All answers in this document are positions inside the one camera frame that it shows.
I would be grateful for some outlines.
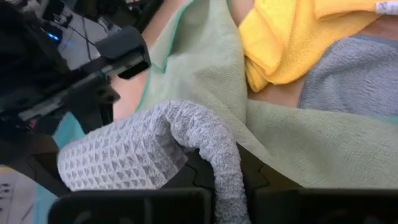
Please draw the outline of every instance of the white label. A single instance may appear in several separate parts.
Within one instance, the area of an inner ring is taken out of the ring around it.
[[[398,1],[377,2],[376,13],[385,15],[398,15]]]

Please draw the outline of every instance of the green towel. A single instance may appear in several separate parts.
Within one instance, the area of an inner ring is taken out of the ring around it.
[[[305,187],[396,188],[398,129],[364,116],[249,100],[226,0],[192,0],[150,51],[140,105],[190,100],[216,111],[238,143]]]

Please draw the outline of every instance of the white waffle-textured cloth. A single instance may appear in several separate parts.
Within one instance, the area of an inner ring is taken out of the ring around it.
[[[218,223],[249,223],[233,134],[213,111],[166,101],[65,146],[58,170],[71,190],[159,189],[199,148],[213,167]]]

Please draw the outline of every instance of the gray knit fabric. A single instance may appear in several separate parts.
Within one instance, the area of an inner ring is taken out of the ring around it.
[[[199,148],[213,167],[218,223],[249,223],[234,136],[213,111],[166,101],[97,129],[58,155],[62,180],[73,191],[159,189]]]
[[[307,74],[300,108],[398,114],[398,42],[355,35],[333,44]]]

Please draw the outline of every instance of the yellow towel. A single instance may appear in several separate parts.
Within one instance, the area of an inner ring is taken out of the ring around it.
[[[335,41],[380,15],[375,0],[255,0],[239,26],[251,89],[305,75]]]

